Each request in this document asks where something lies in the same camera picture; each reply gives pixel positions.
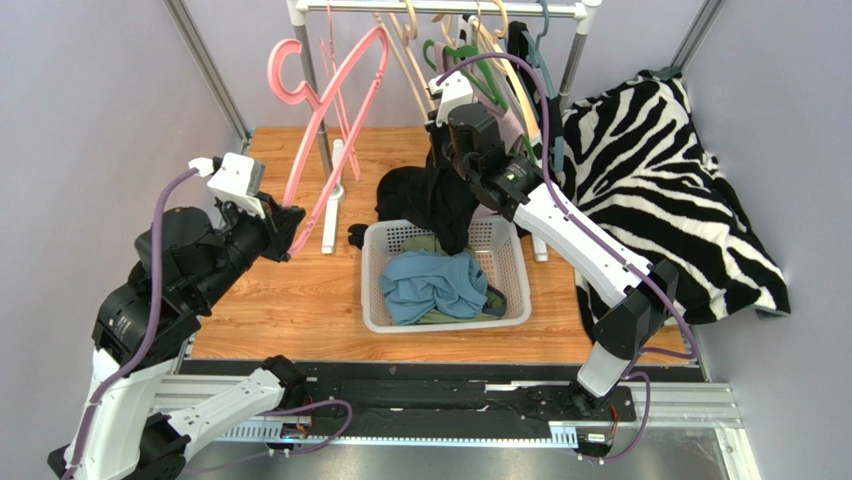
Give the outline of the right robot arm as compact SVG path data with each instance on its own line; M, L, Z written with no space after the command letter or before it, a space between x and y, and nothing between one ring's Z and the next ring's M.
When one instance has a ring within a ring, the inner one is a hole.
M481 104L439 107L426 130L438 167L452 171L480 204L542 239L604 301L575 387L588 399L606 399L673 313L677 268L629 250L546 182L532 161L508 153L497 120Z

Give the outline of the beige wooden hanger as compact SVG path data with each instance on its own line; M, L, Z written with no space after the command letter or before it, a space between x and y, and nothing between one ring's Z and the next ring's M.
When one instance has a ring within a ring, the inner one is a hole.
M428 81L412 50L412 42L417 39L419 32L416 10L411 1L404 1L404 4L407 20L399 20L393 12L374 12L373 19L388 35L391 52L408 82L423 121L427 121L429 113L435 109L435 103L430 97Z

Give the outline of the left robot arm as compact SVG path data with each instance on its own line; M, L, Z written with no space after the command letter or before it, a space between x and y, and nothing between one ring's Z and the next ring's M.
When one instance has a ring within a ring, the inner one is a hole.
M196 207L165 211L135 242L138 262L101 304L93 330L95 406L73 441L47 458L61 479L174 479L226 431L261 413L304 403L305 375L277 355L248 377L192 407L170 413L154 397L184 342L261 258L287 261L305 218L266 193L253 215L218 201L224 226Z

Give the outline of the green hanger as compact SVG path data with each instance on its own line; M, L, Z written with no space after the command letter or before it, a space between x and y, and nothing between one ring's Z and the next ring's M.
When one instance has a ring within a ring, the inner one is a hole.
M442 76L462 60L479 53L480 51L472 45L452 47L434 40L425 41L422 48L422 55L427 66L435 73L433 78ZM523 125L518 122L512 110L508 109L506 98L501 96L501 93L505 93L501 87L506 86L504 83L506 78L497 72L490 59L465 66L460 73L470 81L476 100L497 118L506 150L535 161L521 140L524 134Z

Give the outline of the thin pink wire hanger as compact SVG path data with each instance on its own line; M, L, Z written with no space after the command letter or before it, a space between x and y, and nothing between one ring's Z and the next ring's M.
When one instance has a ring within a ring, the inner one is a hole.
M333 17L332 10L330 6L330 2L325 2L325 11L327 18L327 27L328 27L328 38L327 40L321 40L321 49L323 51L323 64L328 78L331 78L338 71L338 64L336 59L335 52L335 44L334 44L334 27L333 27ZM343 92L339 90L334 96L334 109L335 114L338 120L338 126L341 130L341 138L343 141L346 141L350 138L350 123L348 120L348 114L346 111L345 100L343 97ZM361 179L361 168L357 157L357 152L352 150L348 153L344 160L347 165L350 166L354 178L356 181Z

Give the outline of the mauve tank top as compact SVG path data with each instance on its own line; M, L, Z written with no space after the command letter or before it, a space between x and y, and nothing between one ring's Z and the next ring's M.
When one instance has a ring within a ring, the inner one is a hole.
M431 164L458 192L512 221L541 184L540 169L522 151L525 132L516 115L489 100L473 79L464 64L447 62L428 81L438 102L426 125Z

